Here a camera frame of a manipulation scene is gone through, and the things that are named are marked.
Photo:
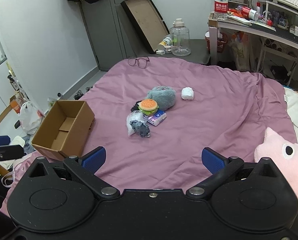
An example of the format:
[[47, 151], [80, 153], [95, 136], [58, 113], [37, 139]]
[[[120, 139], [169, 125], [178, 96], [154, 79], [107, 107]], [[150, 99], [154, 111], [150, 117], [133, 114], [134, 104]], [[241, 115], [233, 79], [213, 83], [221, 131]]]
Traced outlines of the purple frame eyeglasses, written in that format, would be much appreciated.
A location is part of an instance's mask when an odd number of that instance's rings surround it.
[[148, 66], [148, 63], [150, 62], [149, 57], [129, 57], [128, 58], [128, 64], [132, 67], [138, 66], [141, 69], [145, 69]]

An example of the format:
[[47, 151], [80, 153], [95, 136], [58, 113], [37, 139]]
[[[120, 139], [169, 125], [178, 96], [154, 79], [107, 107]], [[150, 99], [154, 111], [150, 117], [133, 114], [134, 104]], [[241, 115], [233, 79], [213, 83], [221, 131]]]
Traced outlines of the blue denim fabric patch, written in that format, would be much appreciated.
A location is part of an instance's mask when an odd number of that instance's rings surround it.
[[130, 125], [133, 129], [133, 131], [138, 134], [142, 138], [148, 138], [150, 137], [150, 127], [148, 124], [142, 121], [138, 120], [132, 120], [130, 122]]

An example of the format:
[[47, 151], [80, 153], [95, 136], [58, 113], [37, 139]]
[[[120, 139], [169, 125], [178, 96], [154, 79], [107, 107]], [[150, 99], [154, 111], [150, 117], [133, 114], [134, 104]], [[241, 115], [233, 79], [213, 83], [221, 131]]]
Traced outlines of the blue tissue pack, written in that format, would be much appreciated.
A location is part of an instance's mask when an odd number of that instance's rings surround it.
[[146, 122], [153, 126], [158, 126], [167, 117], [167, 113], [158, 109], [153, 115], [143, 115]]

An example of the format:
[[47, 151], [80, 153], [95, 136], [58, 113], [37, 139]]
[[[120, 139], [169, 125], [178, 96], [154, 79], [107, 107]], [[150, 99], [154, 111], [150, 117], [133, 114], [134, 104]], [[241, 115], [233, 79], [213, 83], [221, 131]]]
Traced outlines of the pink plush pillow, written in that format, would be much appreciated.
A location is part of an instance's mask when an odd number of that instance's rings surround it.
[[285, 140], [271, 128], [266, 128], [264, 142], [257, 146], [254, 160], [271, 158], [291, 185], [298, 198], [298, 144]]

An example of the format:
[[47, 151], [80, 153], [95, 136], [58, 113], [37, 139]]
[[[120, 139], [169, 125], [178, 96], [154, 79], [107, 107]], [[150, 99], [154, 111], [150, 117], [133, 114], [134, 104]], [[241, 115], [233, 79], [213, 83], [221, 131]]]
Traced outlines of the white small charger box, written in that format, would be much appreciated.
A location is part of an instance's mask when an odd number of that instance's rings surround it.
[[166, 51], [165, 50], [157, 50], [156, 54], [157, 55], [166, 55]]

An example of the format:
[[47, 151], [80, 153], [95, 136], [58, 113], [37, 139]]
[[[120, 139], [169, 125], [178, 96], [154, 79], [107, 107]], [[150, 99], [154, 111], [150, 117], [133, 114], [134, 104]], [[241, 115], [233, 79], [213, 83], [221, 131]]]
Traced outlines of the brown cardboard box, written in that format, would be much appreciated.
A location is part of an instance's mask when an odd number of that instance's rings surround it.
[[63, 160], [80, 157], [95, 123], [95, 114], [86, 101], [58, 100], [49, 110], [32, 140], [43, 156]]

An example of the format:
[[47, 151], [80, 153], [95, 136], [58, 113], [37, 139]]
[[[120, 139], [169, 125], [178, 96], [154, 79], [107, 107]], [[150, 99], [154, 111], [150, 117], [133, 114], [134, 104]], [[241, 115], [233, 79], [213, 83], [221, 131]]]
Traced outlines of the white desk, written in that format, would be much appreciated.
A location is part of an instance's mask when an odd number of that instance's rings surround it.
[[210, 60], [212, 65], [217, 65], [217, 35], [221, 28], [234, 31], [243, 31], [248, 34], [257, 35], [268, 39], [273, 39], [282, 44], [291, 46], [298, 50], [298, 37], [286, 30], [276, 29], [273, 31], [269, 28], [256, 24], [246, 25], [240, 24], [234, 20], [218, 21], [214, 19], [214, 12], [210, 12], [208, 17], [208, 26], [210, 34]]

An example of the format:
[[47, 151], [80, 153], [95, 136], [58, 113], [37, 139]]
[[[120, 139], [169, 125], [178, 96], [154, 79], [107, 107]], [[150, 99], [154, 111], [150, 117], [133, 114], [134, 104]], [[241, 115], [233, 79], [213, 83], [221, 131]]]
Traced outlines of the clear plastic bag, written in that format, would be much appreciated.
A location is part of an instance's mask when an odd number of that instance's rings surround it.
[[145, 124], [146, 120], [141, 111], [133, 111], [131, 112], [126, 119], [126, 126], [128, 130], [128, 136], [130, 137], [134, 133], [136, 133], [135, 128], [140, 124]]

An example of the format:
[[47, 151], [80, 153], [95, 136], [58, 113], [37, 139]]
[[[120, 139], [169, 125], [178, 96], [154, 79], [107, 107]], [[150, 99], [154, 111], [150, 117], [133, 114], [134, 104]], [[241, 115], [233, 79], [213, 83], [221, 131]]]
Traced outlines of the hamburger plush toy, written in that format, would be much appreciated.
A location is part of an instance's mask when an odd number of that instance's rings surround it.
[[144, 99], [138, 103], [138, 109], [146, 116], [154, 115], [158, 108], [158, 103], [153, 99]]

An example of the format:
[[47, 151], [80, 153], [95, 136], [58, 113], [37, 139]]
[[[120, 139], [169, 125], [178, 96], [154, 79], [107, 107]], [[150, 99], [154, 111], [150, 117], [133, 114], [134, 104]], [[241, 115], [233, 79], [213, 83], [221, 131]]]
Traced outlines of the translucent printed shopping bag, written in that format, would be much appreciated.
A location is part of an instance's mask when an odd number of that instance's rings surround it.
[[248, 33], [243, 31], [234, 32], [228, 44], [237, 70], [240, 72], [254, 72], [256, 69], [252, 43]]

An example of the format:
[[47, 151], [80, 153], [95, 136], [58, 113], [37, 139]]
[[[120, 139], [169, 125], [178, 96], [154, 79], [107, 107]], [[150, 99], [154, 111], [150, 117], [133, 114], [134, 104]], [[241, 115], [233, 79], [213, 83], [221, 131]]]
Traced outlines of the white yellow supplement bottle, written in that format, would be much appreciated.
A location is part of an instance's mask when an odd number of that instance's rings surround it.
[[172, 36], [166, 35], [163, 40], [157, 45], [157, 50], [165, 50], [168, 46], [172, 45]]

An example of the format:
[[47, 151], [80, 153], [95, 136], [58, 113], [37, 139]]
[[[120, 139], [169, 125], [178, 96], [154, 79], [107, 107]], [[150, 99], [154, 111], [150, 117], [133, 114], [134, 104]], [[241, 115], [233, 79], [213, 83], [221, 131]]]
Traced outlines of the black stitched fabric pouch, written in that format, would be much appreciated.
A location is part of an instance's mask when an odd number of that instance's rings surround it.
[[137, 101], [133, 107], [130, 109], [131, 112], [133, 111], [138, 111], [139, 110], [139, 104], [140, 104], [141, 101]]

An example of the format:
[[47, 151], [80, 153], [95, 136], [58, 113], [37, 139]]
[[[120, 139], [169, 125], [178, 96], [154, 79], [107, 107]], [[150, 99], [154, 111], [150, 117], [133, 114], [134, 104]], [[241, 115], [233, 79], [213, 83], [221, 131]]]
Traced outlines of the grey fluffy plush toy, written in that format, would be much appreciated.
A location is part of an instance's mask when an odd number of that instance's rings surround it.
[[157, 86], [148, 91], [146, 99], [155, 100], [159, 109], [167, 111], [175, 105], [176, 91], [169, 86]]

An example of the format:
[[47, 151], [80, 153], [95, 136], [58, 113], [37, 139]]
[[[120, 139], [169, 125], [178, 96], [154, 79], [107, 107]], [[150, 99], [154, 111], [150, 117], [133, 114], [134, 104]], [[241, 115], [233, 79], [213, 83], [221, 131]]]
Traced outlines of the white towel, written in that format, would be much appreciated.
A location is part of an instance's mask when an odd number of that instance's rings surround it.
[[193, 100], [194, 99], [194, 91], [191, 87], [185, 87], [182, 89], [181, 98], [183, 100]]

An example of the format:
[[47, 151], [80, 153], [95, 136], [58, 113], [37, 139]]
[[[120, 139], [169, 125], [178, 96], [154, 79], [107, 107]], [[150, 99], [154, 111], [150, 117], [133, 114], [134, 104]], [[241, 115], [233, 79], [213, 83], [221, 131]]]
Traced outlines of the flat cardboard tray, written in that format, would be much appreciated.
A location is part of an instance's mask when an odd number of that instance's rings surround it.
[[143, 46], [155, 54], [158, 44], [170, 32], [153, 1], [125, 0], [121, 6]]

